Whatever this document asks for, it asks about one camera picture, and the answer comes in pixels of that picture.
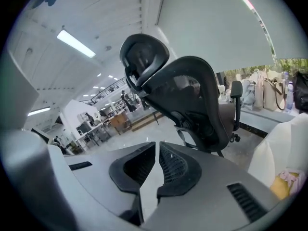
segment office chair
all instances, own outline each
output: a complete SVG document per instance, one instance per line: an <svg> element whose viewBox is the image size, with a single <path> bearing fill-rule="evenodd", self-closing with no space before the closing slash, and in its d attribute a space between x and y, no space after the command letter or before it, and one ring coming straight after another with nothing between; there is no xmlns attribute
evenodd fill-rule
<svg viewBox="0 0 308 231"><path fill-rule="evenodd" d="M120 50L131 91L175 122L185 146L223 157L221 150L240 139L233 132L240 123L242 84L232 83L235 103L219 104L216 78L205 60L185 56L164 66L168 59L166 46L146 34L129 36ZM196 145L185 141L183 131Z"/></svg>

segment white ceiling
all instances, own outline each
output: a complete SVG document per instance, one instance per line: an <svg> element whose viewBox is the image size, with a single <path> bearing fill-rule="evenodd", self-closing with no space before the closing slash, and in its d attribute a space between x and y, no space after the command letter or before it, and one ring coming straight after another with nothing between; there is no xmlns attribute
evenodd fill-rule
<svg viewBox="0 0 308 231"><path fill-rule="evenodd" d="M88 58L59 41L56 36L63 26L96 55ZM72 98L82 97L94 85L114 83L108 75L122 78L119 49L141 29L141 0L57 0L51 7L47 3L26 7L11 32L8 48L39 92L32 110L51 107L30 116L26 128L50 128Z"/></svg>

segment chair base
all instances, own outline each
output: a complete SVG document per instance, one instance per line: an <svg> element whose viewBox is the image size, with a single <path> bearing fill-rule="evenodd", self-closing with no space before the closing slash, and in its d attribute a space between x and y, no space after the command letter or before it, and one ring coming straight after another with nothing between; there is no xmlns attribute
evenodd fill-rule
<svg viewBox="0 0 308 231"><path fill-rule="evenodd" d="M231 135L231 138L230 138L230 143L233 143L234 141L236 141L236 142L239 142L241 140L241 137L240 136L238 136L237 134L235 134L235 133L232 133L232 135Z"/></svg>

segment plastic bottle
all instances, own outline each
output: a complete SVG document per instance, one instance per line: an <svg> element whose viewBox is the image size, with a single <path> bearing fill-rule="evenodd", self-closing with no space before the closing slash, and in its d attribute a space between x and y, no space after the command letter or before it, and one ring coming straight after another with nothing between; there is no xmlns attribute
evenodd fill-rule
<svg viewBox="0 0 308 231"><path fill-rule="evenodd" d="M285 103L285 110L286 112L291 112L293 107L293 83L289 81L288 85L288 95Z"/></svg>

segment glossy floor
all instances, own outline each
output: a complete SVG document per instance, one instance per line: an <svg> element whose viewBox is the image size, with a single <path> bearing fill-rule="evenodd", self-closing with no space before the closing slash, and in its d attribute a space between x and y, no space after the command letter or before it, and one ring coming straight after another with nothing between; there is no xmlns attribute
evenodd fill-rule
<svg viewBox="0 0 308 231"><path fill-rule="evenodd" d="M86 154L92 154L97 151L111 151L129 147L143 142L156 142L155 165L140 189L141 205L144 219L147 219L157 206L156 191L164 184L163 171L158 163L160 141L166 141L174 144L183 145L183 141L178 136L174 123L166 117L163 117L135 132L128 131L122 135L116 135L100 146L92 147L86 151ZM241 137L239 142L229 143L222 151L225 158L236 163L240 168L248 170L251 162L254 148L263 140L255 134L239 129L236 133Z"/></svg>

